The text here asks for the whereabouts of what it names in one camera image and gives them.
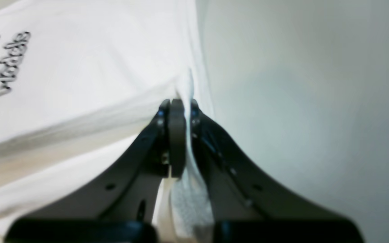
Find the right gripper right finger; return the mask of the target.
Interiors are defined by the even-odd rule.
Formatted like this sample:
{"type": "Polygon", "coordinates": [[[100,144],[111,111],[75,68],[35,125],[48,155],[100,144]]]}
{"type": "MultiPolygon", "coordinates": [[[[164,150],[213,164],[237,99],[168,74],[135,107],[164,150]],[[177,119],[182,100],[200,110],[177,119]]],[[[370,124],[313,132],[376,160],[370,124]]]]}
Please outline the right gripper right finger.
{"type": "Polygon", "coordinates": [[[260,169],[190,102],[193,155],[207,187],[214,243],[363,243],[352,220],[298,195],[260,169]]]}

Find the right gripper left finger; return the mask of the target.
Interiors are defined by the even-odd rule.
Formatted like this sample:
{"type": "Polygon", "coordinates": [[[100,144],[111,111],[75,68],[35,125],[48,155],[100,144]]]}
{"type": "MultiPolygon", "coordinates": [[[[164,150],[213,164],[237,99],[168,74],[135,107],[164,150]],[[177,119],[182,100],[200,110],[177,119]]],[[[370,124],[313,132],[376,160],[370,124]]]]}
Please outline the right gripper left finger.
{"type": "Polygon", "coordinates": [[[128,149],[92,181],[17,219],[5,243],[157,243],[152,225],[163,178],[185,166],[182,100],[164,100],[128,149]]]}

